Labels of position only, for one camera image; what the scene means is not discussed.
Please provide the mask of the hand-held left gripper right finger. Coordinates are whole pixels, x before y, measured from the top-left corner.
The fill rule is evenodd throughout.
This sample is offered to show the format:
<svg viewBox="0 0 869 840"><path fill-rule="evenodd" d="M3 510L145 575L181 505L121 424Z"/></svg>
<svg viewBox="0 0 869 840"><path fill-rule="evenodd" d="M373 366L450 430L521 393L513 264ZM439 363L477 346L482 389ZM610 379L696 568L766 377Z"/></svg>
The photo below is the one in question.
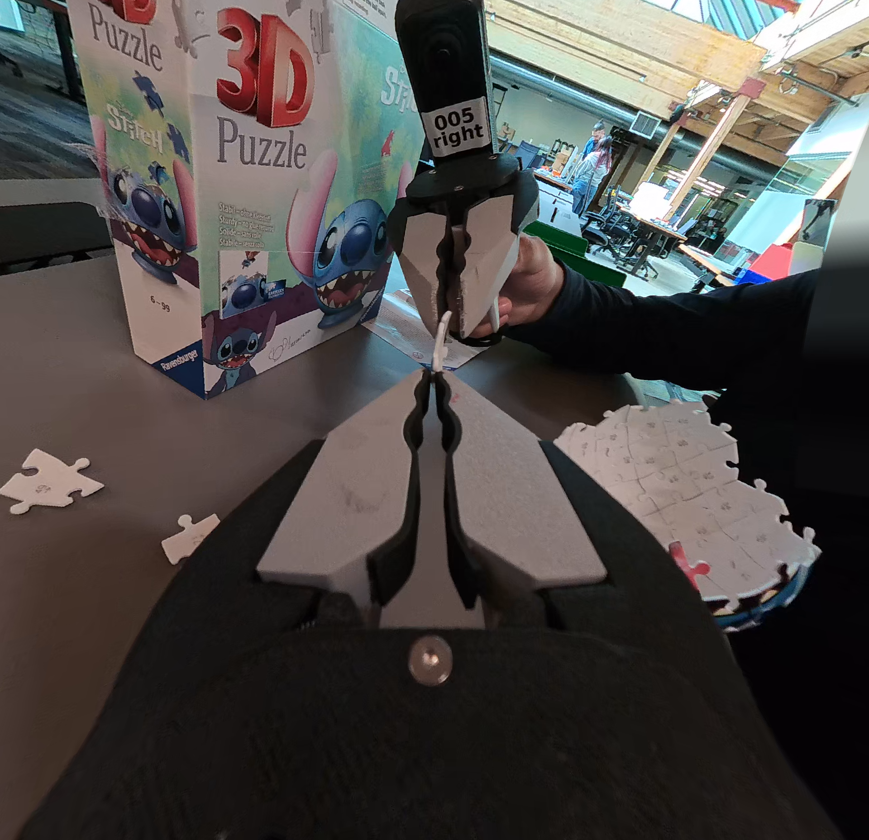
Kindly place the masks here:
<svg viewBox="0 0 869 840"><path fill-rule="evenodd" d="M449 571L467 609L596 585L606 568L533 432L451 373L434 375L447 457Z"/></svg>

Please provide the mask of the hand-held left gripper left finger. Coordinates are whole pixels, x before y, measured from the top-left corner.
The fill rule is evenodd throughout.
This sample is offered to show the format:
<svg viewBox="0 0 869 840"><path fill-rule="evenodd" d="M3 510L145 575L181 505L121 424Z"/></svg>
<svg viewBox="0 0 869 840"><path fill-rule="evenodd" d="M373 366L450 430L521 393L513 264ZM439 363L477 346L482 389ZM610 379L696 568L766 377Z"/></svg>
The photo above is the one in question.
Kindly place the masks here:
<svg viewBox="0 0 869 840"><path fill-rule="evenodd" d="M385 607L415 564L418 450L429 405L421 368L331 431L257 565L266 582Z"/></svg>

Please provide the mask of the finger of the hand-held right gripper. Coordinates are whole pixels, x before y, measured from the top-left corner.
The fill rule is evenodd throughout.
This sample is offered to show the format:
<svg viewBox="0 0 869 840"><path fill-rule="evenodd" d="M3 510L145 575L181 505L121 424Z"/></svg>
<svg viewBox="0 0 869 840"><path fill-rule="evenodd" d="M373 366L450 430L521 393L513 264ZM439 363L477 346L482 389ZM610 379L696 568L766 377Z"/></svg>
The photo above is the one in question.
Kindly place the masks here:
<svg viewBox="0 0 869 840"><path fill-rule="evenodd" d="M470 338L497 308L501 287L516 264L514 202L512 194L480 201L468 210L462 233L454 232L451 323L462 339Z"/></svg>
<svg viewBox="0 0 869 840"><path fill-rule="evenodd" d="M442 212L403 212L399 251L402 272L423 326L436 336L449 310L448 272L453 237L449 216Z"/></svg>

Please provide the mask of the partly built puzzle ball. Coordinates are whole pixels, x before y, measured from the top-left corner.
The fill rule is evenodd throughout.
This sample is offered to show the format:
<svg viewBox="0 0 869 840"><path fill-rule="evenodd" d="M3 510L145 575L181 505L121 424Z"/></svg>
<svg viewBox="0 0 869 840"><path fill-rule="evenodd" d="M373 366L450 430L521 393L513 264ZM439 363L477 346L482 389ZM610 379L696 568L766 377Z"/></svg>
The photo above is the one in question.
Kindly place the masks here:
<svg viewBox="0 0 869 840"><path fill-rule="evenodd" d="M732 609L773 585L780 565L792 572L820 557L814 531L793 530L764 480L740 480L731 427L701 402L625 406L570 425L555 444L657 539L706 606Z"/></svg>

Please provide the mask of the puzzle pieces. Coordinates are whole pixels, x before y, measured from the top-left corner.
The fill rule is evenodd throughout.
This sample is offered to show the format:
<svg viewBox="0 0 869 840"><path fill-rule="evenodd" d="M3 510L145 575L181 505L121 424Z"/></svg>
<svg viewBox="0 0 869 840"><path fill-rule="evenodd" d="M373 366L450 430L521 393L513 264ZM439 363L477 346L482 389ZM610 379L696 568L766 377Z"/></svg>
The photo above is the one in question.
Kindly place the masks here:
<svg viewBox="0 0 869 840"><path fill-rule="evenodd" d="M103 483L83 473L91 466L87 458L72 464L33 449L24 460L20 471L1 487L1 495L13 500L10 514L24 515L33 507L66 508L73 504L73 496L89 497L103 489ZM177 520L178 532L162 541L162 550L171 565L188 559L201 543L221 524L217 514L194 521L185 513Z"/></svg>

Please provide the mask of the person's right forearm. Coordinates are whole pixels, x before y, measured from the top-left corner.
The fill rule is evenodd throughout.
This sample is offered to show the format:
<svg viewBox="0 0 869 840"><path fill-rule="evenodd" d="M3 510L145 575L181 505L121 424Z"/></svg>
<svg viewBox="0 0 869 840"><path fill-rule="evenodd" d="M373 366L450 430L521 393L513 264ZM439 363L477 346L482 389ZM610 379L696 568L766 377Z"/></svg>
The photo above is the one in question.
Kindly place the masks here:
<svg viewBox="0 0 869 840"><path fill-rule="evenodd" d="M540 320L507 336L581 372L691 389L795 382L820 270L705 294L636 296L567 270Z"/></svg>

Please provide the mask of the puzzle instruction leaflet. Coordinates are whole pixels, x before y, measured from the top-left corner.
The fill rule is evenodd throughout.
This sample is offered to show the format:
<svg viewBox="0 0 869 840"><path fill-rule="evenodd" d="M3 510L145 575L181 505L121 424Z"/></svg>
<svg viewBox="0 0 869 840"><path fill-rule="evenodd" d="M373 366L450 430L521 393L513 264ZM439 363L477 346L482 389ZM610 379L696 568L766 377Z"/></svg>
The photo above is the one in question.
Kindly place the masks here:
<svg viewBox="0 0 869 840"><path fill-rule="evenodd" d="M431 368L434 336L423 326L409 290L399 289L385 294L375 318L363 325L421 366ZM486 346L468 346L451 337L447 337L445 343L444 371L461 368L487 350Z"/></svg>

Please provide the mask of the printed cardboard puzzle box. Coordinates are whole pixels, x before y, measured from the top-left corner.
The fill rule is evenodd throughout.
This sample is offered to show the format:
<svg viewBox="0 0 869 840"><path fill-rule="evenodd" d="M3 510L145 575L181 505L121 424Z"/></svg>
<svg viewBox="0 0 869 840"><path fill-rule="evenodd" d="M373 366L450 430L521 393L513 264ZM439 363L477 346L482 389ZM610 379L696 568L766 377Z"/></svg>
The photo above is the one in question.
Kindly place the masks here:
<svg viewBox="0 0 869 840"><path fill-rule="evenodd" d="M420 118L335 0L67 0L137 356L204 399L375 318Z"/></svg>

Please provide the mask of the blue puzzle ball stand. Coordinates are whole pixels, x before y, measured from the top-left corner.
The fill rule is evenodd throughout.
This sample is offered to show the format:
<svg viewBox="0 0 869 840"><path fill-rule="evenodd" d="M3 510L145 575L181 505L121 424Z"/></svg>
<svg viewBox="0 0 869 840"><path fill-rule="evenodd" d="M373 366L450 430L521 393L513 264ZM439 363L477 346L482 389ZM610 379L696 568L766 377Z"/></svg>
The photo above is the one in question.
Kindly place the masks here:
<svg viewBox="0 0 869 840"><path fill-rule="evenodd" d="M778 567L778 579L759 593L740 598L731 609L726 601L711 599L706 602L720 629L734 633L755 628L766 615L788 607L799 595L811 573L811 565L798 565L792 572L786 564Z"/></svg>

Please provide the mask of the person's right hand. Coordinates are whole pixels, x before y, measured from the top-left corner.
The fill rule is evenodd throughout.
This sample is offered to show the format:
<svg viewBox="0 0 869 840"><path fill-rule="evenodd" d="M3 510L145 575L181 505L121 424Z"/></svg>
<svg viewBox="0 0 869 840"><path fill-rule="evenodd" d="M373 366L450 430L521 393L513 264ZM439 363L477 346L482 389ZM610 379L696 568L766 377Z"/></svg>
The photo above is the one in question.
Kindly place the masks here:
<svg viewBox="0 0 869 840"><path fill-rule="evenodd" d="M498 332L542 319L562 291L565 275L541 238L522 233L516 264L497 298Z"/></svg>

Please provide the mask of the green storage bin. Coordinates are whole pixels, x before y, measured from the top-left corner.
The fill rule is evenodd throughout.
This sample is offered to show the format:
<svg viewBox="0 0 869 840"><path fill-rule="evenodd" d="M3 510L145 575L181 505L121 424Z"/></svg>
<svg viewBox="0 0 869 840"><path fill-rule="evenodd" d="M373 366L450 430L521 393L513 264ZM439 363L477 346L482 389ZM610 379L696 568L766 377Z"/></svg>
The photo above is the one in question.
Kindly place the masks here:
<svg viewBox="0 0 869 840"><path fill-rule="evenodd" d="M586 279L617 288L624 286L626 274L592 260L589 254L590 244L585 238L541 221L528 224L525 233L540 238L549 247L556 260Z"/></svg>

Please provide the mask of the black office chair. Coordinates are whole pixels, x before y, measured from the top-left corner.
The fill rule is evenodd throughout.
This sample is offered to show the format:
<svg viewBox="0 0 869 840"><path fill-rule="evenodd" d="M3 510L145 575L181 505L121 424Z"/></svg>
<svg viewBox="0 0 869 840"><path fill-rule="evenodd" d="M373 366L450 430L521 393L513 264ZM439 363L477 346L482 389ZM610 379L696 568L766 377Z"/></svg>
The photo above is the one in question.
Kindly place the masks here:
<svg viewBox="0 0 869 840"><path fill-rule="evenodd" d="M582 237L591 248L592 255L623 242L624 236L619 225L620 215L617 195L613 195L602 211L588 216L585 225L582 226Z"/></svg>

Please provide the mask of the red storage box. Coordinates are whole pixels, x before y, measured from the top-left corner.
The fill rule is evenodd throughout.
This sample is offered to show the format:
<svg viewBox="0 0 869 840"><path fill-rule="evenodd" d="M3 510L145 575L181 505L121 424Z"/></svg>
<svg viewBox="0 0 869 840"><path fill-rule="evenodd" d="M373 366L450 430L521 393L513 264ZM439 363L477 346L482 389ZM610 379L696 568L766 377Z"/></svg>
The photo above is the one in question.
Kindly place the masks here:
<svg viewBox="0 0 869 840"><path fill-rule="evenodd" d="M790 274L793 244L773 244L759 255L744 271L742 282L777 281Z"/></svg>

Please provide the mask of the person's dark clothed torso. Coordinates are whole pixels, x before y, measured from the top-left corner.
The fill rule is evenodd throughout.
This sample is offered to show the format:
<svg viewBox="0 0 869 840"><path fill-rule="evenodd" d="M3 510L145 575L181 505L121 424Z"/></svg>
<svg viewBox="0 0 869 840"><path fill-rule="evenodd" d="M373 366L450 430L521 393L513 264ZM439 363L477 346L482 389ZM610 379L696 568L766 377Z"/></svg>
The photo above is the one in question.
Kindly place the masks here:
<svg viewBox="0 0 869 840"><path fill-rule="evenodd" d="M717 340L714 389L740 442L820 556L787 607L733 647L782 749L845 838L867 838L867 479L856 368L805 345L817 272L698 296Z"/></svg>

